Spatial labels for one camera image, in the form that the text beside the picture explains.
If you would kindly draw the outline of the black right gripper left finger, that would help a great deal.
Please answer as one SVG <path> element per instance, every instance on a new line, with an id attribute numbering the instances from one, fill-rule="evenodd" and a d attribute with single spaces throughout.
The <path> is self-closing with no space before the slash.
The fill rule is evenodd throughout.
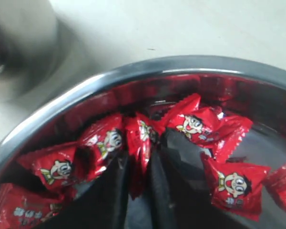
<path id="1" fill-rule="evenodd" d="M 130 158 L 121 151 L 77 200 L 37 229 L 123 229 L 128 204 Z"/>

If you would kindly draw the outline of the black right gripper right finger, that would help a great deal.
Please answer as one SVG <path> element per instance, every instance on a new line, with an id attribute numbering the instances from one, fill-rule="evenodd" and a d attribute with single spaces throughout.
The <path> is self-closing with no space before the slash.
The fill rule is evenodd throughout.
<path id="1" fill-rule="evenodd" d="M 185 137 L 167 130 L 150 160 L 152 228 L 241 229 L 236 219 L 211 206 L 202 166 L 184 162 L 183 153 L 194 153 Z"/>

